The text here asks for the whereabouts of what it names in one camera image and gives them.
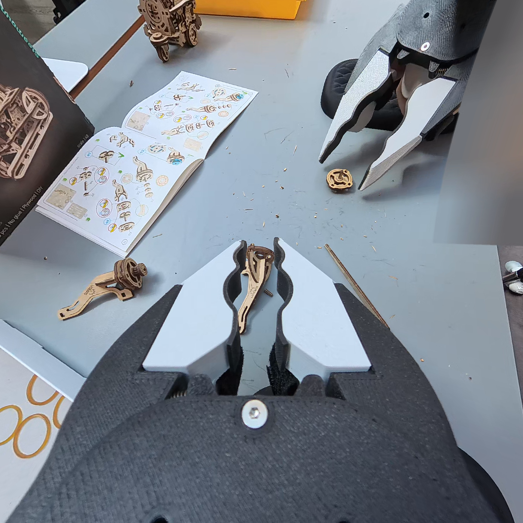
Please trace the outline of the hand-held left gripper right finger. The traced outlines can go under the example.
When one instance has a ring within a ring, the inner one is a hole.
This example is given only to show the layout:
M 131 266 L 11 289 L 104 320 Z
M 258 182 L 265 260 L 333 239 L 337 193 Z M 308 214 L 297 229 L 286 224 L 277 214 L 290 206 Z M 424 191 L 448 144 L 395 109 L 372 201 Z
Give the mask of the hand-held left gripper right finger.
M 366 372 L 371 363 L 337 285 L 280 238 L 273 242 L 278 270 L 276 359 L 297 379 L 334 372 Z

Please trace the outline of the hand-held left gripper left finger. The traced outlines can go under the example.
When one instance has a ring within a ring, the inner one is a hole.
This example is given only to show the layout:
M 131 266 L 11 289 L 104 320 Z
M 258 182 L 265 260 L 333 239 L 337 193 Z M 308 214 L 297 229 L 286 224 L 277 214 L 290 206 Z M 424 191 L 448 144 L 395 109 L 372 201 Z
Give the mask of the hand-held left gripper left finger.
M 233 301 L 239 291 L 228 294 L 226 287 L 240 276 L 245 249 L 245 241 L 234 242 L 183 282 L 143 362 L 145 370 L 206 375 L 216 382 L 232 367 L 227 345 L 238 331 Z

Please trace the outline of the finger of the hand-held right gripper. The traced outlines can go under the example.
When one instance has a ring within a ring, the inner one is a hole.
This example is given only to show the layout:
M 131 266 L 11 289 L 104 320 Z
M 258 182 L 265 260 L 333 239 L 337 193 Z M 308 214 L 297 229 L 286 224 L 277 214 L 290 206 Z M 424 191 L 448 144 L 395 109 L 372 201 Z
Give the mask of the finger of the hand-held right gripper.
M 397 161 L 422 141 L 422 133 L 443 104 L 455 81 L 437 78 L 418 86 L 407 100 L 404 119 L 386 141 L 380 157 L 368 168 L 359 190 L 363 191 L 379 180 Z
M 339 145 L 343 135 L 358 132 L 369 122 L 378 101 L 389 100 L 395 82 L 389 55 L 376 50 L 363 69 L 354 71 L 326 134 L 318 158 L 323 163 Z

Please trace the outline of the wooden lever part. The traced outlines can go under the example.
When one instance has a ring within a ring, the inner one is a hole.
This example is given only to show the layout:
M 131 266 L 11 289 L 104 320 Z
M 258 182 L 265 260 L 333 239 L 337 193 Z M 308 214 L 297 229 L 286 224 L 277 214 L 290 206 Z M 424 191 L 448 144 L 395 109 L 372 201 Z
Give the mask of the wooden lever part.
M 248 287 L 246 297 L 239 309 L 239 333 L 243 334 L 246 329 L 247 317 L 250 308 L 258 295 L 264 290 L 264 285 L 269 278 L 272 263 L 274 260 L 273 251 L 251 244 L 246 252 L 246 269 L 243 275 L 248 276 Z

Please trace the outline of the wooden gear wheel assembly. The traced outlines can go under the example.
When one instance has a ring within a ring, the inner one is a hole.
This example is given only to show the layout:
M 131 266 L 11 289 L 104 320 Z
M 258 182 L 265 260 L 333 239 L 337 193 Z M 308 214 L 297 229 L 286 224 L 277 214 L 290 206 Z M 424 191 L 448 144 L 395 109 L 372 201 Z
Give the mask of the wooden gear wheel assembly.
M 340 192 L 350 189 L 354 181 L 349 170 L 336 168 L 327 173 L 326 183 L 331 190 Z

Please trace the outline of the wooden model vehicle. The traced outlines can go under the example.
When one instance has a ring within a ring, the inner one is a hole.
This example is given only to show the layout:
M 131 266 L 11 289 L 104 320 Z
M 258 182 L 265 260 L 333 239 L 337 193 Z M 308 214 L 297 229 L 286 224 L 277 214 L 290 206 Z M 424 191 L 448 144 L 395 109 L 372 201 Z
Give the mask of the wooden model vehicle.
M 201 19 L 194 12 L 195 1 L 140 1 L 138 11 L 144 16 L 144 32 L 163 62 L 169 59 L 169 45 L 194 47 Z

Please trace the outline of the black model kit box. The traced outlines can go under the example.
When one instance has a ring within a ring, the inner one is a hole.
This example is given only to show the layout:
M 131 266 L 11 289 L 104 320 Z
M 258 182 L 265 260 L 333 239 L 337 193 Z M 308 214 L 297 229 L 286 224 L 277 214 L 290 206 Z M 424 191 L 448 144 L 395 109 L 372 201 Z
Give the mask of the black model kit box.
M 1 9 L 1 243 L 94 126 Z

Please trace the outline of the black padded cushion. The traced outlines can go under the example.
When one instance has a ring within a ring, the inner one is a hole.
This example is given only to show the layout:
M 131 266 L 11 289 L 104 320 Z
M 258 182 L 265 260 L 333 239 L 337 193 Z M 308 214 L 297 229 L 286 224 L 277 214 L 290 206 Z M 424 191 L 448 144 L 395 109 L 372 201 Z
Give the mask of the black padded cushion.
M 358 59 L 344 60 L 335 65 L 326 76 L 321 96 L 321 107 L 324 114 L 330 119 L 334 118 L 357 61 Z M 400 125 L 402 119 L 403 114 L 394 90 L 386 104 L 376 106 L 367 128 L 394 131 Z

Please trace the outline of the thin wooden stick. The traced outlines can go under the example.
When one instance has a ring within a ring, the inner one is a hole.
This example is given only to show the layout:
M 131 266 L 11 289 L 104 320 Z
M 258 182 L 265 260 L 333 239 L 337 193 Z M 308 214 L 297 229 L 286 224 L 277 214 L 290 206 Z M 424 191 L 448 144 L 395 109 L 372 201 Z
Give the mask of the thin wooden stick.
M 332 257 L 333 261 L 339 268 L 339 270 L 343 273 L 344 277 L 348 280 L 353 290 L 356 292 L 357 297 L 360 299 L 360 301 L 363 303 L 363 305 L 387 328 L 390 328 L 389 325 L 386 323 L 384 318 L 381 316 L 381 314 L 377 311 L 377 309 L 374 307 L 374 305 L 371 303 L 369 298 L 366 296 L 366 294 L 363 292 L 361 287 L 356 283 L 355 279 L 352 277 L 352 275 L 348 272 L 346 267 L 343 265 L 343 263 L 340 261 L 340 259 L 337 257 L 337 255 L 334 253 L 334 251 L 331 249 L 331 247 L 328 244 L 325 244 L 324 247 Z

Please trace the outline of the wooden lever wheel assembly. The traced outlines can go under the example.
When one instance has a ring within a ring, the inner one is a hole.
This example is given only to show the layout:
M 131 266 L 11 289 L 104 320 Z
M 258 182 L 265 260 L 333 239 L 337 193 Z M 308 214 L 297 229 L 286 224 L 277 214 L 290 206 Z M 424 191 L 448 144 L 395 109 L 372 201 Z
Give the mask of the wooden lever wheel assembly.
M 133 291 L 140 289 L 142 279 L 147 275 L 147 267 L 137 263 L 132 258 L 125 258 L 115 263 L 113 271 L 94 278 L 89 286 L 80 294 L 77 301 L 57 312 L 60 320 L 66 320 L 79 315 L 95 297 L 113 293 L 119 300 L 133 298 Z

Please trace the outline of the yellow plastic bin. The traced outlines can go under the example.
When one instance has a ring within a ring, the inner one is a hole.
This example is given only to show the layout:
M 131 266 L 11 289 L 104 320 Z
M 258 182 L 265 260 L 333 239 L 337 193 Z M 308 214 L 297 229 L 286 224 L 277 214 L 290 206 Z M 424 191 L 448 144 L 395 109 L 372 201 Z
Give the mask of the yellow plastic bin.
M 196 1 L 198 14 L 294 20 L 302 1 Z

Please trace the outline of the white instruction booklet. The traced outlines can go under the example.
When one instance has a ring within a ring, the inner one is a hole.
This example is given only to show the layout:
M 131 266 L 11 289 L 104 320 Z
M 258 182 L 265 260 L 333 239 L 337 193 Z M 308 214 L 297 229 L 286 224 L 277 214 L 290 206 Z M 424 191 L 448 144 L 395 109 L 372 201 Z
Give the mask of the white instruction booklet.
M 182 71 L 90 138 L 36 211 L 125 257 L 256 95 Z

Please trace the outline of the white cardboard tray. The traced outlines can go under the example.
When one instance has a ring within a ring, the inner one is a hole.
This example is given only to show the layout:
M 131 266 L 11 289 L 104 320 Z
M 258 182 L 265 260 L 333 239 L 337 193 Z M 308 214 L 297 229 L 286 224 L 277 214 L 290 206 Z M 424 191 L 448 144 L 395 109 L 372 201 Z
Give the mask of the white cardboard tray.
M 71 402 L 74 401 L 85 382 L 83 376 L 2 320 L 1 393 L 10 385 L 18 384 L 30 375 L 36 375 Z M 32 460 L 42 460 L 46 453 L 32 458 Z

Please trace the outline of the yellow rubber bands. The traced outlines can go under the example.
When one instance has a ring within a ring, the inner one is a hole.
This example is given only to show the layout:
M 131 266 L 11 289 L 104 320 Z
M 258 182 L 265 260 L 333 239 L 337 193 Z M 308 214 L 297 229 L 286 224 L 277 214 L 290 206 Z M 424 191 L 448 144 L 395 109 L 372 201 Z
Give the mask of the yellow rubber bands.
M 72 402 L 36 375 L 1 393 L 1 447 L 32 459 L 51 448 Z

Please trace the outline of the white flat board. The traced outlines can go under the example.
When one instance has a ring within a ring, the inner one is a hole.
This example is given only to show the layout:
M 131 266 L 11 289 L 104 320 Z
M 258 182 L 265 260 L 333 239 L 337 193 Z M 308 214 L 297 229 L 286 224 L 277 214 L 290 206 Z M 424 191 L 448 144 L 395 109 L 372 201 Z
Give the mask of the white flat board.
M 88 74 L 88 66 L 82 62 L 58 60 L 42 57 L 56 80 L 66 92 L 70 93 L 73 88 Z

